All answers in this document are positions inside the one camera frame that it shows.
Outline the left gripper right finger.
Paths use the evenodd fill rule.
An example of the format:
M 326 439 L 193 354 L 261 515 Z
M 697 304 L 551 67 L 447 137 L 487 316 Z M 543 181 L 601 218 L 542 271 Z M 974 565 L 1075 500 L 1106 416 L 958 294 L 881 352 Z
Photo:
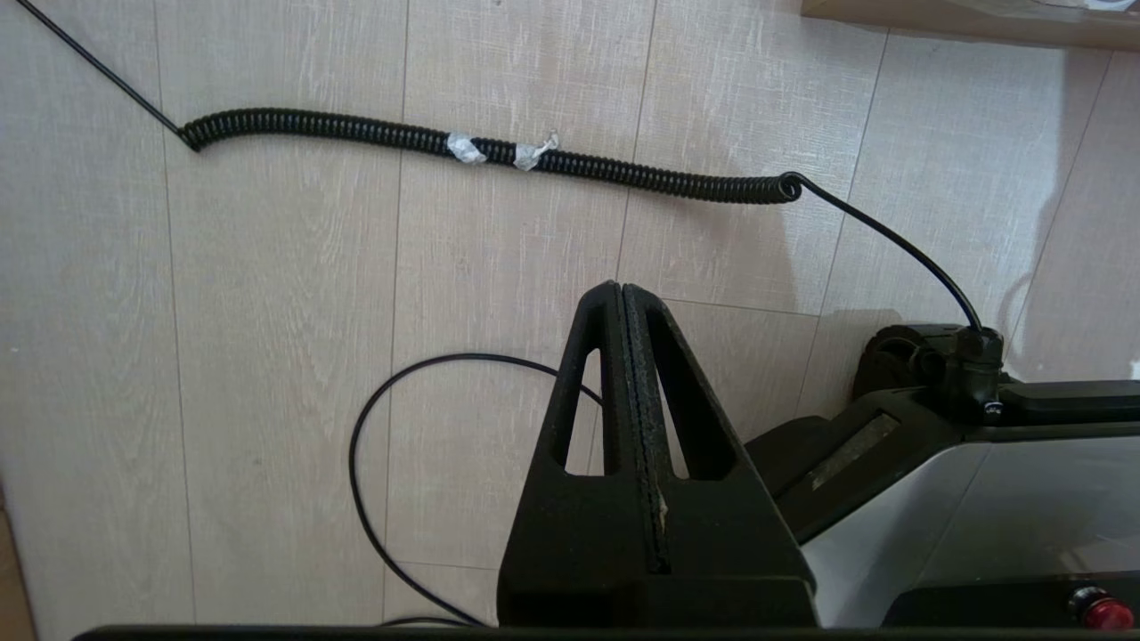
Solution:
M 752 459 L 660 297 L 622 287 L 624 382 L 630 400 L 648 573 L 813 584 Z

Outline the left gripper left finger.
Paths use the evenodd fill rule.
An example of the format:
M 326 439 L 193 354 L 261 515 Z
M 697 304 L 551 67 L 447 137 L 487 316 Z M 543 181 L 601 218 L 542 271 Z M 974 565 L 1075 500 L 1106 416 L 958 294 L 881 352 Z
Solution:
M 626 581 L 666 573 L 666 437 L 645 292 L 606 281 L 575 310 L 500 575 Z M 604 474 L 565 470 L 591 352 L 601 362 Z

